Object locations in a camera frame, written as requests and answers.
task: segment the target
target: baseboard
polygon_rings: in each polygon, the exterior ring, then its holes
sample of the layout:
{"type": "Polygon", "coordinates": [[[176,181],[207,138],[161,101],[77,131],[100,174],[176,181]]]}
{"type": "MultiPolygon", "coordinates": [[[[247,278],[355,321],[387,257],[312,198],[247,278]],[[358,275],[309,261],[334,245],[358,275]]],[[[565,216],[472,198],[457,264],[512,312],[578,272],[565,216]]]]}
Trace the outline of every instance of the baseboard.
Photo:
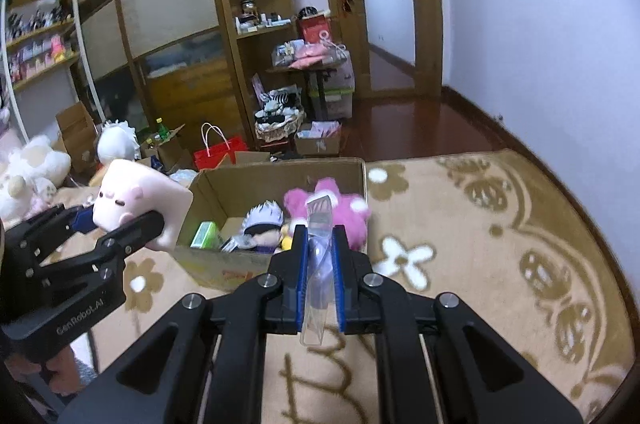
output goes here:
{"type": "Polygon", "coordinates": [[[507,131],[502,124],[489,117],[489,115],[487,115],[476,104],[460,95],[459,92],[449,86],[442,87],[442,101],[463,115],[471,124],[473,124],[473,126],[480,129],[488,136],[497,136],[505,147],[519,153],[536,165],[569,201],[575,212],[584,222],[585,226],[587,226],[587,229],[595,242],[602,249],[603,256],[616,279],[616,283],[618,284],[618,288],[620,289],[620,293],[622,294],[622,298],[625,303],[626,312],[629,315],[631,332],[633,334],[634,347],[636,350],[636,361],[612,399],[604,407],[604,410],[591,422],[592,424],[623,424],[636,422],[640,406],[640,399],[638,398],[638,393],[640,393],[640,356],[638,356],[638,354],[640,354],[640,315],[631,286],[626,281],[625,275],[620,268],[620,264],[618,263],[617,258],[615,258],[606,239],[600,232],[600,229],[596,226],[580,201],[574,197],[566,185],[556,177],[551,169],[549,169],[549,167],[540,160],[533,151],[524,145],[521,140],[507,131]]]}
{"type": "Polygon", "coordinates": [[[378,45],[369,43],[369,50],[376,55],[379,55],[381,58],[386,60],[392,66],[395,66],[402,73],[405,73],[410,76],[414,76],[415,66],[410,62],[405,61],[403,58],[398,57],[397,55],[390,54],[384,48],[380,48],[378,45]]]}

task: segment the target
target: white bag handle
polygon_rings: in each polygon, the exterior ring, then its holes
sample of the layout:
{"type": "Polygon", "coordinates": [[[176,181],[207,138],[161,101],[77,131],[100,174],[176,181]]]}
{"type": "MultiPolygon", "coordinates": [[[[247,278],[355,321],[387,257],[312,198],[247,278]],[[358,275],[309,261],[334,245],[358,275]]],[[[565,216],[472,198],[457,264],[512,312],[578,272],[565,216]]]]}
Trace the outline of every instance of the white bag handle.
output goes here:
{"type": "Polygon", "coordinates": [[[222,139],[225,141],[226,148],[228,150],[231,150],[229,141],[226,139],[225,134],[222,133],[222,129],[220,129],[218,126],[213,126],[213,124],[210,124],[209,122],[206,122],[202,126],[200,126],[200,135],[202,135],[202,141],[204,142],[204,147],[206,147],[207,149],[207,156],[208,157],[211,156],[211,153],[209,152],[209,132],[211,130],[215,131],[218,135],[220,135],[222,139]],[[209,126],[206,131],[204,131],[204,126],[209,126]]]}

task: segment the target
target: silver screw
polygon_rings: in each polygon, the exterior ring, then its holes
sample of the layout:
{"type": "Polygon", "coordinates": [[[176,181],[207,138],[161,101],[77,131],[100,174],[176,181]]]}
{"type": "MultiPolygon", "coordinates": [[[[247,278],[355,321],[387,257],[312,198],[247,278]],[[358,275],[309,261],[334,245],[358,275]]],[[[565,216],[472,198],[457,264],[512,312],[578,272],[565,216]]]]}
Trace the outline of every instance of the silver screw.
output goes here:
{"type": "Polygon", "coordinates": [[[182,306],[189,310],[198,308],[201,303],[202,297],[197,294],[187,294],[182,298],[182,306]]]}
{"type": "Polygon", "coordinates": [[[103,281],[107,281],[111,277],[111,269],[109,267],[103,267],[100,269],[100,278],[103,281]]]}
{"type": "Polygon", "coordinates": [[[440,304],[447,309],[454,309],[460,304],[460,298],[451,292],[440,294],[440,304]]]}
{"type": "Polygon", "coordinates": [[[367,287],[379,287],[380,285],[382,285],[384,278],[380,276],[380,274],[370,272],[362,280],[367,287]]]}
{"type": "Polygon", "coordinates": [[[273,274],[263,274],[262,276],[258,276],[258,285],[264,288],[273,287],[278,282],[278,278],[273,274]]]}

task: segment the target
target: small table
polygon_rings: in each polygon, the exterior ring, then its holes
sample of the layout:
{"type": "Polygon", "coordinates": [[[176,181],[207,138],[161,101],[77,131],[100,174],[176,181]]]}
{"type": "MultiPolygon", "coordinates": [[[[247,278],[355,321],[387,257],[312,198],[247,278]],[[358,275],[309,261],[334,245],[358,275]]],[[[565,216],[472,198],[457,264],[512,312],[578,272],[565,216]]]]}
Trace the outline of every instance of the small table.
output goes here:
{"type": "Polygon", "coordinates": [[[312,72],[318,72],[318,78],[316,79],[316,81],[318,81],[318,100],[320,102],[320,112],[318,115],[318,112],[314,111],[314,114],[316,115],[316,117],[318,117],[318,120],[328,120],[328,112],[326,110],[326,96],[324,94],[324,80],[325,79],[329,79],[329,76],[331,75],[332,71],[337,70],[338,67],[340,67],[342,64],[344,64],[343,60],[339,60],[336,62],[330,62],[329,64],[322,64],[322,63],[318,63],[318,64],[312,64],[311,66],[308,66],[307,68],[289,68],[289,67],[276,67],[276,68],[270,68],[269,70],[266,70],[267,73],[293,73],[295,71],[301,71],[303,73],[303,75],[305,76],[305,87],[306,87],[306,94],[307,96],[311,97],[309,91],[311,90],[311,73],[312,72]]]}

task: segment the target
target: pig ear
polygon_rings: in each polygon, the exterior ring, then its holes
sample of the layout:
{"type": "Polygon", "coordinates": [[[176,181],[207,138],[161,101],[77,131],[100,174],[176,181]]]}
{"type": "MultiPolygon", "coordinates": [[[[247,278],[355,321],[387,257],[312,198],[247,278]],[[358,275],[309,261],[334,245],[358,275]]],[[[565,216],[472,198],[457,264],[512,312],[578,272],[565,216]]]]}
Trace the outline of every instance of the pig ear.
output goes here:
{"type": "Polygon", "coordinates": [[[131,188],[131,192],[133,194],[134,200],[140,200],[145,196],[144,193],[142,192],[142,187],[140,187],[139,185],[134,185],[131,188]]]}

